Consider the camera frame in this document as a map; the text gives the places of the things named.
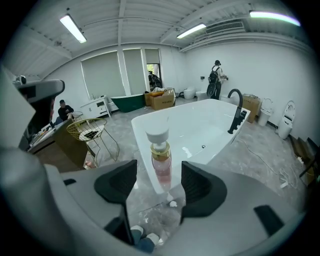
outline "white bathtub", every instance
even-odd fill
[[[215,99],[196,101],[180,106],[166,108],[134,118],[131,123],[145,168],[157,194],[164,191],[158,182],[151,162],[150,145],[144,124],[160,118],[168,119],[169,139],[172,155],[171,188],[181,182],[181,162],[191,161],[208,164],[239,133],[250,111],[246,110],[245,120],[233,134],[229,134],[237,106]]]

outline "wooden desk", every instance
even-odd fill
[[[56,166],[60,173],[84,169],[88,152],[84,141],[79,141],[67,132],[72,120],[66,120],[54,128],[50,135],[33,145],[28,152],[36,155],[42,164]]]

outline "bottle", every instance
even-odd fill
[[[152,127],[147,127],[146,135],[152,143],[151,161],[156,177],[165,192],[171,188],[172,156],[169,138],[169,126],[167,122],[152,123]]]

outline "cardboard box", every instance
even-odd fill
[[[173,89],[166,90],[161,96],[149,96],[151,107],[154,110],[162,110],[170,108],[175,103],[175,91]]]
[[[258,114],[260,106],[260,99],[249,97],[249,96],[243,96],[243,105],[242,107],[244,109],[250,110],[250,115],[247,118],[247,121],[249,123],[253,123],[255,120],[256,115]]]
[[[144,94],[144,101],[146,106],[151,106],[150,92]]]

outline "marble floor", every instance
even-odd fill
[[[178,98],[176,105],[190,103],[194,100]],[[144,167],[138,145],[134,136],[131,120],[154,110],[151,107],[137,109],[132,112],[115,112],[112,119],[107,117],[106,129],[114,137],[120,147],[117,162],[137,160],[137,177],[134,188],[127,198],[126,206],[131,226],[140,225],[146,233],[160,236],[161,247],[170,235],[179,227],[181,209],[185,204],[185,194],[182,186],[170,191],[177,202],[177,207],[170,207],[166,196],[159,196],[152,188],[147,171]],[[301,211],[306,198],[306,186],[299,179],[303,166],[296,159],[288,139],[282,140],[275,133],[275,128],[267,124],[264,127],[256,122],[245,122],[238,137],[223,155],[216,157],[209,165],[221,170],[244,174],[265,184],[284,198],[293,208]],[[107,145],[114,145],[107,134],[103,135]],[[99,166],[113,164],[109,153],[102,149],[98,156]],[[287,175],[290,185],[280,188],[283,183],[281,175]]]

